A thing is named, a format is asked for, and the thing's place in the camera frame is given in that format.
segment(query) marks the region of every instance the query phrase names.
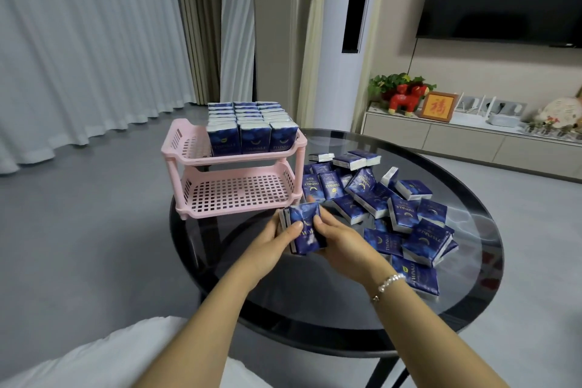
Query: glass tabletop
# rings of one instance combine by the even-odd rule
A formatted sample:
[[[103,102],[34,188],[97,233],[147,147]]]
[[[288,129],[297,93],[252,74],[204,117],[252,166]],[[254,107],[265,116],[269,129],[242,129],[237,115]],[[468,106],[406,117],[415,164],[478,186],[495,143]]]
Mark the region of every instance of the glass tabletop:
[[[391,143],[326,129],[302,132],[309,141],[306,159],[309,153],[338,155],[352,149],[369,150],[382,156],[381,163],[372,168],[377,179],[397,166],[399,179],[420,179],[433,191],[433,200],[448,206],[447,225],[455,229],[459,250],[436,267],[440,297],[426,303],[457,332],[474,321],[491,302],[503,274],[499,232],[477,197],[438,165]],[[295,165],[294,159],[288,161]],[[347,224],[334,209],[324,206]],[[268,210],[184,222],[172,202],[174,244],[204,293],[212,290],[272,214],[273,210]],[[362,234],[364,228],[374,227],[374,219],[367,215],[353,227]],[[251,291],[239,320],[272,339],[317,353],[360,357],[395,353],[364,289],[336,273],[319,255],[283,255]]]

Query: brown curtain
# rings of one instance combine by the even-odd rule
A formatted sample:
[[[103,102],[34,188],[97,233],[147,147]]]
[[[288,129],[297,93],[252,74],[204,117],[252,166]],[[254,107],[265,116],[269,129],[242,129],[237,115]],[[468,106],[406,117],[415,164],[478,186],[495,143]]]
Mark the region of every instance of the brown curtain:
[[[220,101],[222,0],[179,0],[196,99]]]

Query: chinese character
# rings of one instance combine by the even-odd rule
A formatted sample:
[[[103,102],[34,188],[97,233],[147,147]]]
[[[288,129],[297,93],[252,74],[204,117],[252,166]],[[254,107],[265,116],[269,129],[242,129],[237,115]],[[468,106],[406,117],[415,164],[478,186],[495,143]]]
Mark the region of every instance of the chinese character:
[[[443,115],[445,113],[445,99],[435,101],[431,105],[430,112],[435,115]]]

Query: person's right hand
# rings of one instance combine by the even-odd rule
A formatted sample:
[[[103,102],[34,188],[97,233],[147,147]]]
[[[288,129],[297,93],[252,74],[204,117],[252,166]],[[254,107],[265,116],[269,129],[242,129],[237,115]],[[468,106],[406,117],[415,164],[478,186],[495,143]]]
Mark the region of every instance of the person's right hand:
[[[344,276],[359,282],[366,289],[375,289],[394,269],[360,234],[338,221],[319,206],[321,218],[315,216],[316,230],[325,236],[327,247],[317,251],[331,267]]]

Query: red toy horse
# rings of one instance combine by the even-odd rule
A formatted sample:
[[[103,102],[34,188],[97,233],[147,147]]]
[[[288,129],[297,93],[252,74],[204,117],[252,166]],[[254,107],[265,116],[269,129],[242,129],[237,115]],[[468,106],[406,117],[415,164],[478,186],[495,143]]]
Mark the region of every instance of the red toy horse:
[[[411,117],[414,108],[420,101],[420,97],[427,93],[428,87],[415,86],[410,90],[410,94],[406,95],[407,91],[408,85],[398,85],[396,87],[397,94],[394,94],[390,99],[390,107],[388,109],[389,114],[396,114],[398,106],[402,106],[406,107],[406,112],[404,112],[404,115],[406,115],[406,117]]]

